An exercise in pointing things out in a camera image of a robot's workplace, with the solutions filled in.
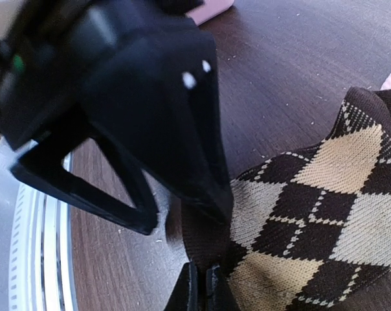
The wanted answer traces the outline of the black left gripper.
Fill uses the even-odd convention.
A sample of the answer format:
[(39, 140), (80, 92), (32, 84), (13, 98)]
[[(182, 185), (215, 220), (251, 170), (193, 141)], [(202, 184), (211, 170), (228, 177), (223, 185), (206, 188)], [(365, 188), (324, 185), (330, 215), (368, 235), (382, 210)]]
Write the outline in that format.
[(100, 62), (139, 39), (210, 35), (186, 15), (201, 5), (0, 1), (0, 135), (18, 149), (49, 136), (74, 107), (87, 118), (85, 81)]

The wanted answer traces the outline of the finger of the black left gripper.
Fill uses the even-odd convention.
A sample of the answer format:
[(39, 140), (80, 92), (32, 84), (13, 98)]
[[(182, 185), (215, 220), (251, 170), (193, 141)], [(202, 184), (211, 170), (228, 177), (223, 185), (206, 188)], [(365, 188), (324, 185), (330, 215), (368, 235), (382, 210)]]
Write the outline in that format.
[[(97, 143), (120, 178), (133, 207), (63, 168), (64, 157), (87, 139)], [(63, 114), (50, 135), (23, 154), (10, 171), (19, 181), (45, 194), (134, 232), (150, 235), (157, 227), (157, 204), (138, 163), (127, 153), (117, 151), (99, 134), (80, 108), (74, 107)]]
[(139, 39), (111, 53), (85, 81), (85, 112), (110, 154), (133, 157), (175, 195), (229, 222), (211, 35)]

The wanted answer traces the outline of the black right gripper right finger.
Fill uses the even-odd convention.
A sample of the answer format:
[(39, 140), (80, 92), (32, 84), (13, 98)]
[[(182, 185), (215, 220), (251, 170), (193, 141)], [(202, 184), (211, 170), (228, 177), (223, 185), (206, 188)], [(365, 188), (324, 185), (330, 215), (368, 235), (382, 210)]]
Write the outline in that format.
[(239, 311), (220, 265), (213, 265), (206, 274), (206, 303), (208, 311)]

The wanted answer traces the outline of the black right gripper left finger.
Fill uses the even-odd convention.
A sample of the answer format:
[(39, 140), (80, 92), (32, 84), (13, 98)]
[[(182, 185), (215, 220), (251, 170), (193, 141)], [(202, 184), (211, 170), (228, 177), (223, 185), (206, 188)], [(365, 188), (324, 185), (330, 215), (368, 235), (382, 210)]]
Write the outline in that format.
[(199, 310), (199, 275), (194, 262), (187, 262), (183, 265), (164, 310)]

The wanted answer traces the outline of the brown beige argyle sock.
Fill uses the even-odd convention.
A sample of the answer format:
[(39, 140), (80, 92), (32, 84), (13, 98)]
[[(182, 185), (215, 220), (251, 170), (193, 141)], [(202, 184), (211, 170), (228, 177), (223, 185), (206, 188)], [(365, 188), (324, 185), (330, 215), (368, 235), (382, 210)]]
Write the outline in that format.
[(186, 252), (240, 310), (327, 310), (391, 271), (391, 89), (351, 88), (330, 134), (231, 183), (231, 224), (183, 205)]

